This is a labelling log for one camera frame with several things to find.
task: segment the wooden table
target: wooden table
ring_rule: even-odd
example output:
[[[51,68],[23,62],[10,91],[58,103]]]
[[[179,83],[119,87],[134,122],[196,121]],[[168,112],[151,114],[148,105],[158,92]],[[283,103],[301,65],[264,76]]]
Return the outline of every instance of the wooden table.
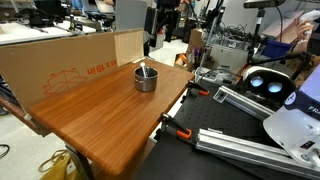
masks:
[[[178,68],[144,62],[159,73],[154,92],[135,89],[134,69],[140,63],[129,63],[31,106],[29,113],[104,171],[118,175],[146,143],[160,113],[170,110],[194,78]]]

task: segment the floor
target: floor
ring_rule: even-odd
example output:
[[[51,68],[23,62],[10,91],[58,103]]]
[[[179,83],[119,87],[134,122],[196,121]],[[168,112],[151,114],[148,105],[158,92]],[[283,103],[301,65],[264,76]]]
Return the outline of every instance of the floor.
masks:
[[[150,53],[156,61],[173,66],[175,55],[184,53],[188,44],[180,40],[171,43],[164,42],[163,48]],[[169,114],[174,116],[180,107],[177,101]],[[45,138],[37,135],[17,118],[9,114],[0,116],[0,144],[8,144],[10,152],[0,159],[1,180],[36,180],[40,179],[39,165],[51,157],[59,149],[64,149],[64,143],[54,134]]]

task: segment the yellow bag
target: yellow bag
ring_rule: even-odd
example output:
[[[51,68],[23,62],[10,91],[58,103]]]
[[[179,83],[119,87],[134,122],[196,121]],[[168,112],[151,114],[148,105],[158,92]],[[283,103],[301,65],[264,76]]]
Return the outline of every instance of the yellow bag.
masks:
[[[43,166],[48,162],[52,162],[53,165],[48,169],[43,169]],[[78,180],[80,179],[78,170],[67,150],[56,151],[50,159],[42,163],[39,168],[39,172],[46,172],[41,177],[41,180]]]

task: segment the black cable bundle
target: black cable bundle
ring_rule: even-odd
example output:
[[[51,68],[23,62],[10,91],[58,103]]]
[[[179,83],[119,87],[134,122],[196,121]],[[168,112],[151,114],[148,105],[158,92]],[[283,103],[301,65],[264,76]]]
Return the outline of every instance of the black cable bundle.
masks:
[[[10,146],[7,144],[0,144],[0,147],[7,148],[7,150],[4,153],[0,154],[0,159],[1,159],[8,154],[8,152],[10,151]]]

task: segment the white robot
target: white robot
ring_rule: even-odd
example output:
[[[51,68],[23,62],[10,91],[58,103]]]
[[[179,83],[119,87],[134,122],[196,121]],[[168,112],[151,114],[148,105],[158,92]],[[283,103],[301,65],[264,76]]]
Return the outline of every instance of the white robot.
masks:
[[[320,167],[320,66],[275,114],[264,120],[269,136],[297,162]]]

